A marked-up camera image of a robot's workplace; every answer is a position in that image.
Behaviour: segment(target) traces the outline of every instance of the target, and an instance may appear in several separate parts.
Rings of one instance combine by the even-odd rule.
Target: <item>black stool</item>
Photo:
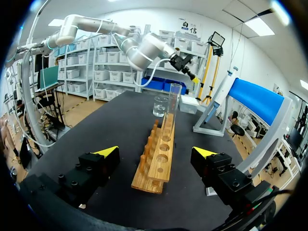
[[[235,135],[238,135],[238,136],[244,136],[245,135],[244,129],[242,129],[240,126],[238,126],[236,124],[232,124],[230,128],[234,132],[234,135],[232,136],[232,138]]]

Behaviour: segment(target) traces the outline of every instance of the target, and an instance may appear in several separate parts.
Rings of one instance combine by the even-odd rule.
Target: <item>glass cylinder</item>
[[[171,132],[175,123],[175,116],[177,113],[178,105],[180,102],[180,96],[182,91],[182,85],[177,83],[171,83],[168,108],[166,112],[165,123],[163,126],[163,141],[170,141]]]
[[[167,108],[167,101],[166,97],[156,96],[154,98],[154,107],[153,107],[153,115],[156,117],[163,117],[166,112]]]

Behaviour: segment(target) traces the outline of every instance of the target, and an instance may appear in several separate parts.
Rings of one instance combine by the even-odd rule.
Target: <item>ceiling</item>
[[[34,39],[45,38],[58,30],[47,26],[54,18],[63,19],[69,14],[95,17],[104,13],[137,8],[170,8],[198,13],[215,19],[241,32],[242,21],[247,21],[258,13],[270,8],[267,0],[51,0],[42,12]],[[274,13],[261,16],[274,31],[273,36],[259,37],[243,24],[242,34],[260,47],[280,68],[290,85],[308,96],[308,91],[300,85],[300,79],[308,82],[306,60],[294,37],[291,27],[284,27]],[[30,31],[34,15],[24,25],[21,41],[25,41]]]

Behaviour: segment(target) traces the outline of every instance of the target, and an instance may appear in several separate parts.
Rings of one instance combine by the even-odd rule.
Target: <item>yellow tab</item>
[[[202,148],[197,148],[197,147],[193,147],[195,150],[197,150],[198,153],[200,153],[201,156],[203,156],[204,158],[206,158],[207,156],[211,155],[211,154],[217,154]]]
[[[195,77],[193,80],[192,80],[194,83],[199,83],[199,79],[197,77]]]
[[[107,157],[116,148],[119,148],[119,147],[118,146],[114,146],[112,148],[107,148],[107,149],[95,152],[93,154],[99,154],[99,155],[103,155],[104,157]]]

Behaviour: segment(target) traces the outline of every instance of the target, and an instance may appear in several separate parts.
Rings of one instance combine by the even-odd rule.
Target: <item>table surface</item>
[[[193,132],[200,114],[179,110],[175,122],[174,150],[170,181],[161,195],[131,188],[140,155],[154,124],[154,96],[126,91],[68,131],[33,166],[30,174],[46,173],[57,180],[78,163],[84,152],[119,146],[121,163],[105,187],[99,187],[83,210],[101,220],[135,228],[187,228],[212,230],[231,212],[218,196],[206,196],[205,187],[190,163],[191,149],[197,146],[225,152],[238,165],[242,158],[233,141]],[[218,129],[214,116],[207,128]]]
[[[51,87],[48,87],[48,88],[46,89],[46,91],[53,90],[53,89],[55,89],[55,88],[57,88],[57,87],[59,87],[59,86],[62,86],[63,84],[64,84],[64,83],[57,83],[57,84],[55,84],[55,85],[53,85],[53,86],[51,86]],[[42,95],[42,94],[45,94],[45,90],[41,90],[41,91],[35,92],[35,96],[40,96],[40,95]]]

